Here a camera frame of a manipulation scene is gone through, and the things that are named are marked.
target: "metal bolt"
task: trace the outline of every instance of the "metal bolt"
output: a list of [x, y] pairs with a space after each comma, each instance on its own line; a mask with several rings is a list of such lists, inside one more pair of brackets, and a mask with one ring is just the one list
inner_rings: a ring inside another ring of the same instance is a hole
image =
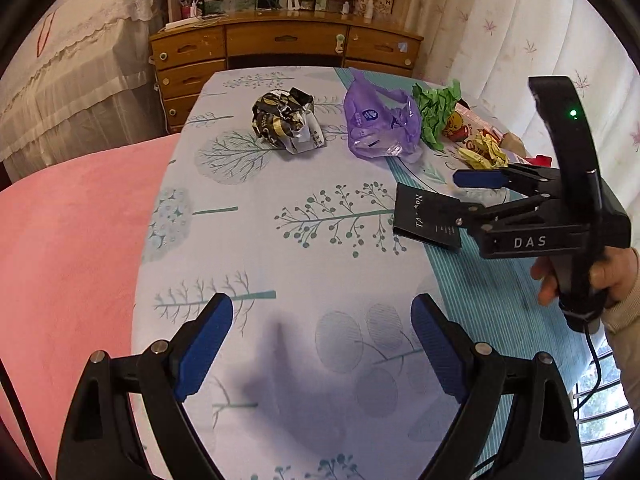
[[540, 361], [545, 365], [550, 365], [554, 361], [554, 359], [551, 357], [551, 355], [549, 355], [546, 352], [540, 352], [538, 354], [538, 359], [540, 359]]
[[154, 354], [161, 354], [162, 352], [165, 352], [167, 348], [169, 348], [169, 343], [164, 339], [159, 339], [151, 345], [151, 351]]
[[91, 361], [92, 363], [99, 363], [100, 361], [102, 361], [104, 359], [104, 352], [102, 350], [96, 350], [94, 353], [91, 354], [91, 356], [89, 357], [89, 361]]
[[489, 343], [476, 343], [476, 352], [478, 352], [480, 355], [489, 355], [493, 351], [494, 349], [491, 348], [491, 345], [489, 345]]

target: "person's arm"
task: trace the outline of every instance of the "person's arm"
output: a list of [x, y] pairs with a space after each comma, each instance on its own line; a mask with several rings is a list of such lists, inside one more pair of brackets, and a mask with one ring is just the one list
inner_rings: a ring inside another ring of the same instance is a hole
[[[640, 273], [634, 249], [607, 247], [606, 259], [591, 267], [590, 281], [596, 289], [609, 288], [609, 304], [602, 314], [607, 341], [620, 369], [620, 380], [634, 421], [640, 420]], [[531, 277], [542, 279], [538, 302], [547, 306], [558, 295], [558, 281], [548, 258], [539, 258]]]

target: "beige sleeve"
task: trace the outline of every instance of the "beige sleeve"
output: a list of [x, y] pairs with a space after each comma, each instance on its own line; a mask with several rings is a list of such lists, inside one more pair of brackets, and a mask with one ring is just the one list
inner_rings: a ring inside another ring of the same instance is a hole
[[637, 424], [640, 420], [640, 272], [626, 299], [605, 309], [602, 322], [616, 366], [620, 369], [622, 389], [634, 410]]

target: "green crumpled paper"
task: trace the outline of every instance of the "green crumpled paper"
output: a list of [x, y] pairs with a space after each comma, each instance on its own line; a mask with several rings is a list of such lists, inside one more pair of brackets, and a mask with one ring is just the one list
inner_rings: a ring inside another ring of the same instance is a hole
[[420, 138], [432, 150], [444, 151], [444, 145], [438, 140], [456, 109], [460, 100], [460, 81], [453, 80], [453, 85], [446, 88], [425, 90], [420, 85], [414, 85], [414, 99], [422, 116], [422, 131]]

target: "small bottle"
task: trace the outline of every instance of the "small bottle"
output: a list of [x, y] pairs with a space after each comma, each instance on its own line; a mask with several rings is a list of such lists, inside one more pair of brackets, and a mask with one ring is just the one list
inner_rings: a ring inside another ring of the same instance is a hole
[[364, 11], [364, 19], [370, 20], [371, 18], [373, 18], [373, 0], [367, 2], [367, 7]]

